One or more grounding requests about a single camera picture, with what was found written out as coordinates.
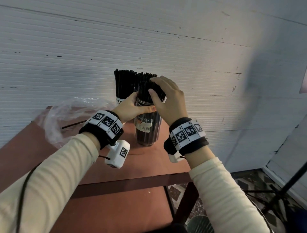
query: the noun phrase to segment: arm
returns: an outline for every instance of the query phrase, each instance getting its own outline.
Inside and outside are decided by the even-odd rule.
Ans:
[[[142,113],[154,112],[152,106],[135,107],[137,93],[117,106],[121,122]],[[20,232],[49,232],[75,188],[98,158],[100,144],[91,133],[73,137],[47,158],[31,175],[25,190]],[[0,232],[16,231],[19,195],[28,174],[0,194]]]
[[[172,125],[176,120],[187,117],[184,94],[178,86],[163,76],[151,80],[166,93],[167,99],[162,103],[154,90],[149,90],[157,111],[166,123]],[[185,157],[215,232],[270,232],[256,207],[208,146]]]

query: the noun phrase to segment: sleeve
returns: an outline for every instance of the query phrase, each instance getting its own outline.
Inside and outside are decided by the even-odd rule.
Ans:
[[[257,208],[218,158],[200,164],[189,173],[215,232],[270,232]]]
[[[49,232],[97,158],[98,151],[94,143],[87,136],[78,134],[44,160],[28,181],[20,232]],[[0,232],[16,231],[19,195],[26,176],[0,194]]]

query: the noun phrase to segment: glass jar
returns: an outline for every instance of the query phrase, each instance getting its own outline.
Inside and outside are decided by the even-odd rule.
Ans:
[[[150,106],[154,104],[138,99],[135,105]],[[159,138],[161,121],[162,119],[158,112],[138,115],[134,119],[137,142],[143,146],[153,145]]]

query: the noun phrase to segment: plastic bag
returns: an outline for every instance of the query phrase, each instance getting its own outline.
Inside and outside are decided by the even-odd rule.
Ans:
[[[116,107],[115,101],[102,97],[74,97],[60,101],[48,110],[44,110],[35,122],[45,130],[46,140],[61,148],[75,136],[84,123],[62,129],[62,127],[89,119],[100,110],[112,110]]]

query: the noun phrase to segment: wrist strap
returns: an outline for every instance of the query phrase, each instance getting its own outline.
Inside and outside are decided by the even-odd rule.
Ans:
[[[79,133],[90,132],[100,143],[100,149],[110,144],[114,146],[119,137],[124,133],[118,115],[112,111],[97,111],[88,119]]]
[[[164,149],[174,155],[177,151],[181,155],[192,153],[209,144],[197,120],[183,117],[175,121],[169,128],[170,135],[164,142]]]

